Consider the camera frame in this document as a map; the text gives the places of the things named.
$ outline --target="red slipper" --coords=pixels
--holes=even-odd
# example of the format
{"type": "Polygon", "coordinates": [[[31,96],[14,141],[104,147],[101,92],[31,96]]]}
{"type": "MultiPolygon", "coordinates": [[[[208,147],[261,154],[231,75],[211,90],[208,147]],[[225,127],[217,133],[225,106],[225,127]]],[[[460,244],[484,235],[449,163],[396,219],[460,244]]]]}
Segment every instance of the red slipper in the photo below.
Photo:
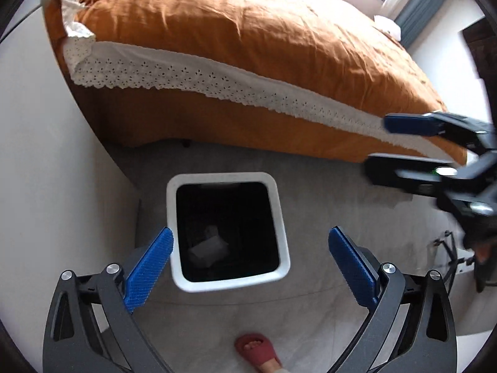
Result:
{"type": "Polygon", "coordinates": [[[276,359],[281,365],[281,362],[274,351],[273,344],[262,334],[242,335],[235,341],[235,348],[242,358],[244,358],[257,370],[259,370],[259,366],[263,365],[267,361],[270,361],[271,359],[276,359]],[[261,343],[255,348],[248,350],[244,349],[244,346],[252,341],[260,341],[261,343]]]}

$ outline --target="white cabinet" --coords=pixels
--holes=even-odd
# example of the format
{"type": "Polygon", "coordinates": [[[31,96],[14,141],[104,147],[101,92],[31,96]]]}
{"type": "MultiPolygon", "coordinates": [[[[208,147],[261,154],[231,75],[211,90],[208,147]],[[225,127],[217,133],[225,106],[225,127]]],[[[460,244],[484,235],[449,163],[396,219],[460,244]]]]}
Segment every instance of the white cabinet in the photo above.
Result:
{"type": "Polygon", "coordinates": [[[0,44],[0,319],[38,371],[60,273],[124,258],[137,210],[134,187],[69,92],[38,9],[0,44]]]}

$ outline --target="blue gripper pad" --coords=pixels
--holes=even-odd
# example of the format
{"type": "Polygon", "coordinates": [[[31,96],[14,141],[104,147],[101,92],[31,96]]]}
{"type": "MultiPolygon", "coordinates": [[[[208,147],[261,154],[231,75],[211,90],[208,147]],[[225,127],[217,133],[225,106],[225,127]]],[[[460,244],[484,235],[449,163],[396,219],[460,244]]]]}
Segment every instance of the blue gripper pad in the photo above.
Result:
{"type": "Polygon", "coordinates": [[[128,275],[124,304],[130,313],[147,301],[171,255],[173,241],[172,231],[163,228],[128,275]]]}
{"type": "Polygon", "coordinates": [[[393,113],[383,118],[383,126],[390,133],[437,136],[443,122],[431,116],[393,113]]]}
{"type": "Polygon", "coordinates": [[[375,310],[378,305],[376,279],[339,227],[330,230],[328,247],[357,303],[369,311],[375,310]]]}

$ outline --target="trash can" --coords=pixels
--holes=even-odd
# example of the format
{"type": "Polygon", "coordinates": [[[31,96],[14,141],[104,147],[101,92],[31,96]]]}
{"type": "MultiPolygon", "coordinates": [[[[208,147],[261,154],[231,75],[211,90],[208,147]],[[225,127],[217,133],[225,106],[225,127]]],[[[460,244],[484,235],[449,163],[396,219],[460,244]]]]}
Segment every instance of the trash can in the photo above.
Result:
{"type": "Polygon", "coordinates": [[[290,255],[274,179],[266,173],[181,174],[167,185],[172,277],[187,292],[282,279],[290,255]]]}

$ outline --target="foot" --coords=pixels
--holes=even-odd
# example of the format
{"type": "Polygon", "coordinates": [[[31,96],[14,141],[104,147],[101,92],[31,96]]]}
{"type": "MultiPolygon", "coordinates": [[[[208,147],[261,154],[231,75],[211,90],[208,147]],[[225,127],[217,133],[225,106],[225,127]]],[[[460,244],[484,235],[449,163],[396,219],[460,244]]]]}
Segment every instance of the foot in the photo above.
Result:
{"type": "MultiPolygon", "coordinates": [[[[249,351],[250,349],[258,347],[261,343],[262,342],[260,341],[251,341],[248,344],[244,345],[244,349],[246,351],[249,351]]],[[[262,373],[274,373],[275,371],[280,370],[282,366],[278,363],[276,359],[271,359],[266,363],[263,363],[262,365],[258,366],[258,368],[262,373]]]]}

